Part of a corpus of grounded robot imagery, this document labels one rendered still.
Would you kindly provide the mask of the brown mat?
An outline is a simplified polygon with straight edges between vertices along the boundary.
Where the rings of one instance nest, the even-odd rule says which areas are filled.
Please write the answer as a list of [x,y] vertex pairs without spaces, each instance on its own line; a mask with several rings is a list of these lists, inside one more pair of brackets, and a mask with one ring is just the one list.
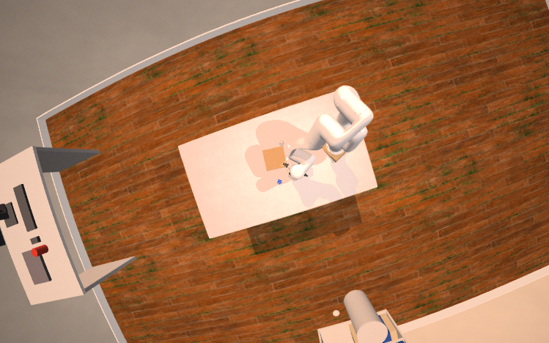
[[287,163],[283,146],[263,150],[262,153],[267,171],[286,167],[283,165],[283,163]]

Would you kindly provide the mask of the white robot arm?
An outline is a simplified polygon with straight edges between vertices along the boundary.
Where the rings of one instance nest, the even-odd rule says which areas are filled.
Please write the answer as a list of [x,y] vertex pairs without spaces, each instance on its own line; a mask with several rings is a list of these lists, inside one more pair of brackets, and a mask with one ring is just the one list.
[[360,100],[357,91],[351,86],[339,87],[334,93],[334,105],[339,111],[336,119],[321,114],[309,134],[292,143],[287,156],[298,163],[288,166],[292,178],[301,179],[316,161],[316,156],[305,150],[321,150],[327,143],[327,151],[339,155],[344,151],[352,152],[366,137],[366,126],[374,115]]

